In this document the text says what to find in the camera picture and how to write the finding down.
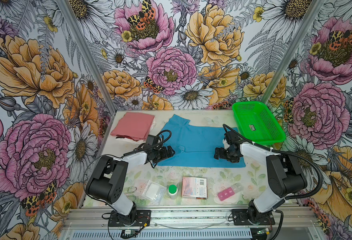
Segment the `cardboard box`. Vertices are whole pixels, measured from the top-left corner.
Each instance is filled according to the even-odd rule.
[[[181,196],[193,199],[207,199],[207,179],[200,177],[183,177]]]

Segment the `floral tablecloth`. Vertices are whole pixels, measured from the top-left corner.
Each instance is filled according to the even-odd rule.
[[[179,192],[176,199],[170,199],[167,194],[160,202],[161,206],[177,205],[235,205],[248,204],[251,199],[258,197],[267,186],[266,167],[260,165],[251,158],[244,158],[246,167],[244,168],[202,168],[202,167],[152,167],[149,164],[137,167],[129,171],[125,178],[124,191],[129,187],[137,187],[137,191],[130,195],[136,196],[135,203],[139,207],[155,205],[150,200],[141,197],[149,180],[164,186],[177,185]],[[187,199],[181,197],[181,186],[183,176],[207,178],[208,198]],[[229,188],[234,183],[243,185],[243,191],[220,201],[217,194]],[[101,207],[104,203],[86,198],[84,207]]]

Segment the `table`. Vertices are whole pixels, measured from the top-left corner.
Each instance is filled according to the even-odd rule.
[[[112,131],[118,121],[124,116],[127,111],[118,111],[112,123],[110,131]],[[193,126],[210,126],[222,127],[225,123],[230,127],[236,127],[236,122],[233,117],[232,110],[145,110],[137,111],[139,113],[147,113],[155,116],[155,126],[151,130],[151,135],[158,134],[168,120],[177,114],[182,118],[191,120],[189,123]],[[114,137],[107,135],[105,145],[101,150],[101,154],[113,154],[122,156],[126,152],[132,151],[138,144],[116,140]],[[199,207],[218,206],[218,205],[247,205],[251,199],[258,197],[267,186],[267,170],[265,166],[260,165],[252,158],[244,157],[246,167],[244,168],[201,168],[201,167],[176,167],[176,166],[157,166],[155,169],[149,164],[138,166],[127,172],[124,184],[124,191],[129,187],[137,187],[137,191],[131,195],[136,196],[135,203],[139,207],[155,205],[151,201],[142,198],[143,192],[148,180],[152,180],[164,186],[175,184],[181,189],[183,176],[204,177],[207,178],[207,193],[208,198],[204,200],[187,199],[181,197],[181,191],[176,199],[170,199],[168,195],[160,202],[160,206],[187,206],[198,205]],[[243,191],[231,196],[224,201],[220,201],[217,194],[222,190],[230,187],[234,183],[240,182],[244,189]],[[95,201],[86,197],[83,202],[83,207],[101,207],[104,203]]]

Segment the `wallpaper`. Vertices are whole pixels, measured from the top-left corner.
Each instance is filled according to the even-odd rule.
[[[111,119],[52,8],[0,0],[0,240],[60,237]]]
[[[260,100],[311,0],[69,3],[116,106],[163,110]],[[352,240],[352,0],[325,0],[290,58],[267,103],[287,135],[276,148],[319,165],[301,204],[328,239]]]

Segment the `green bottle cap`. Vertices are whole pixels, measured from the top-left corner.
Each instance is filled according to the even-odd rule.
[[[175,185],[170,185],[168,191],[170,194],[174,194],[177,191],[177,187]]]

